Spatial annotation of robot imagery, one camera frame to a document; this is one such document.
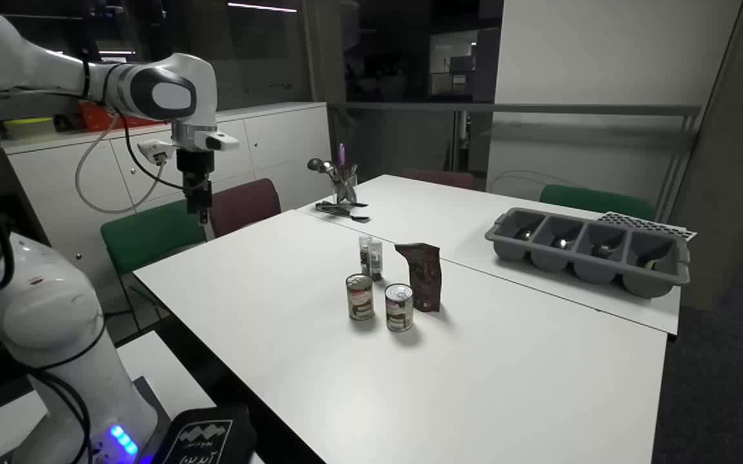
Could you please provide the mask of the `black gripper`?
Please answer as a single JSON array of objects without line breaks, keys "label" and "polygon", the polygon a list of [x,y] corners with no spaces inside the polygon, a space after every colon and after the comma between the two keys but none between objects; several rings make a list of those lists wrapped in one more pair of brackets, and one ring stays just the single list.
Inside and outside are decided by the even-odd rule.
[{"label": "black gripper", "polygon": [[207,211],[212,207],[212,152],[177,152],[177,171],[183,175],[183,195],[192,211]]}]

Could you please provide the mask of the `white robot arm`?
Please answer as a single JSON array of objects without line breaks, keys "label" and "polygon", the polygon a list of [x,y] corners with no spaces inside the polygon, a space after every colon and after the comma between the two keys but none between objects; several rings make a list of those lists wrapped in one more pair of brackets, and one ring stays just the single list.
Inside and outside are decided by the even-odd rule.
[{"label": "white robot arm", "polygon": [[[216,73],[185,53],[158,63],[90,63],[44,49],[0,17],[0,98],[48,93],[118,117],[162,121],[188,211],[210,220],[213,155],[232,144],[216,126]],[[55,247],[0,218],[0,344],[25,372],[46,415],[11,451],[15,464],[136,464],[158,412],[139,396],[90,278]]]}]

